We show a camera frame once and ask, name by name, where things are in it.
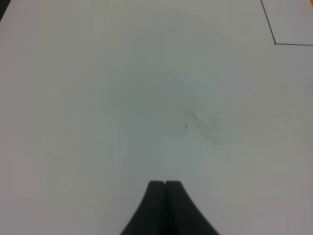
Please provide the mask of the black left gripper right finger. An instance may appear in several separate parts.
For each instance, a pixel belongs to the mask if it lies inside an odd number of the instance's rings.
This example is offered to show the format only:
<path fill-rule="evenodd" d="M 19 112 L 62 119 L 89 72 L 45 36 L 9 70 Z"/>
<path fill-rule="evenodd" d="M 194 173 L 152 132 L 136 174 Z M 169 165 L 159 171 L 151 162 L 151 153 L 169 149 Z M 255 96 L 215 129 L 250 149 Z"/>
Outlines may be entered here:
<path fill-rule="evenodd" d="M 206 220 L 191 200 L 180 181 L 166 181 L 165 189 L 169 210 L 169 234 L 217 235 L 216 229 Z"/>

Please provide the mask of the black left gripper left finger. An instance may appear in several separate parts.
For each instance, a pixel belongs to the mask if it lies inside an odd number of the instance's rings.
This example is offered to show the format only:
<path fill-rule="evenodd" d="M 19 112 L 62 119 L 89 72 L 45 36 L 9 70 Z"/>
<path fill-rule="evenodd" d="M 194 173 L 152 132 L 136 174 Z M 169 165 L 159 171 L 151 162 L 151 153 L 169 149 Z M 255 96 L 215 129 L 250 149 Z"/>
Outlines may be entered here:
<path fill-rule="evenodd" d="M 164 229 L 165 183 L 150 181 L 123 235 L 161 235 Z"/>

